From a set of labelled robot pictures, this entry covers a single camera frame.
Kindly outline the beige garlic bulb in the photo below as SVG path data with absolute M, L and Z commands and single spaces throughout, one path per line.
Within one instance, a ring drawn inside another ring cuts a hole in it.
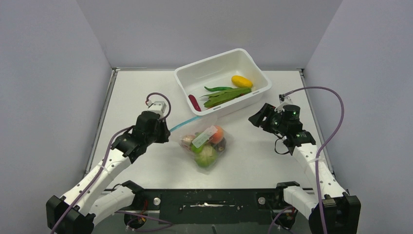
M 195 135 L 185 135 L 181 139 L 181 146 L 190 149 L 192 141 L 196 138 Z

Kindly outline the green bell pepper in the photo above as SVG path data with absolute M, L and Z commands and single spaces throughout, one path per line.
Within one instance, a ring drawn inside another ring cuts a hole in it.
M 193 143 L 190 145 L 190 150 L 195 154 L 199 154 L 203 150 L 203 148 L 203 144 L 201 144 L 199 147 L 195 146 Z

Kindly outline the orange peach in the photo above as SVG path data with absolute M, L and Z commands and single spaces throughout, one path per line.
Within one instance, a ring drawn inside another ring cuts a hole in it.
M 224 138 L 224 130 L 222 127 L 215 125 L 217 131 L 209 138 L 211 144 L 217 144 Z

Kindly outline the dark red apple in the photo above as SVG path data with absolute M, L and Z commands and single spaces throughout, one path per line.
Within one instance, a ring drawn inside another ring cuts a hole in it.
M 214 145 L 214 149 L 218 153 L 222 153 L 226 149 L 226 139 L 222 138 L 222 140 L 219 143 Z

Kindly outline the clear zip top bag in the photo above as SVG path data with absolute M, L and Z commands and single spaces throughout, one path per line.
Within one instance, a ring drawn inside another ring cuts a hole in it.
M 227 152 L 233 145 L 234 137 L 224 127 L 222 127 L 224 130 L 224 138 L 226 139 L 226 149 L 222 153 L 218 153 L 215 162 L 207 168 L 202 168 L 197 165 L 194 160 L 196 154 L 193 153 L 190 149 L 182 147 L 181 139 L 185 135 L 195 135 L 196 138 L 192 141 L 195 146 L 199 147 L 201 144 L 203 144 L 211 145 L 212 147 L 214 147 L 215 144 L 211 144 L 209 142 L 209 138 L 217 131 L 217 129 L 214 127 L 215 125 L 222 127 L 218 124 L 218 118 L 216 115 L 203 117 L 196 116 L 170 129 L 170 140 L 177 143 L 183 149 L 183 151 L 187 155 L 189 155 L 189 157 L 193 161 L 193 164 L 197 167 L 197 171 L 206 175 L 210 174 L 211 171 L 214 170 L 218 162 L 221 161 L 221 158 L 227 155 Z

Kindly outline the green cabbage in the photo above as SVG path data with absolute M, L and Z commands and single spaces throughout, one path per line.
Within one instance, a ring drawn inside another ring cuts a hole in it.
M 195 155 L 195 162 L 202 168 L 207 168 L 215 162 L 218 153 L 211 145 L 205 145 L 201 152 Z

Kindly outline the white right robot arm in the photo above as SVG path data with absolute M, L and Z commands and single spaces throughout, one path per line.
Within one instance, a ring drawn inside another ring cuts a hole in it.
M 361 210 L 357 196 L 339 185 L 327 164 L 317 155 L 311 133 L 300 121 L 300 107 L 266 103 L 249 122 L 271 134 L 279 135 L 288 153 L 300 164 L 315 194 L 310 195 L 295 182 L 277 184 L 274 202 L 280 208 L 296 208 L 308 220 L 313 234 L 355 234 Z

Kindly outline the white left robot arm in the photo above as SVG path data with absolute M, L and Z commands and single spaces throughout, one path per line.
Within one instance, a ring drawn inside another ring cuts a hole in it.
M 131 205 L 138 187 L 136 184 L 105 196 L 101 193 L 151 144 L 168 142 L 169 136 L 166 115 L 153 108 L 143 111 L 135 125 L 116 132 L 103 159 L 72 189 L 47 201 L 47 225 L 51 232 L 90 234 L 102 220 Z

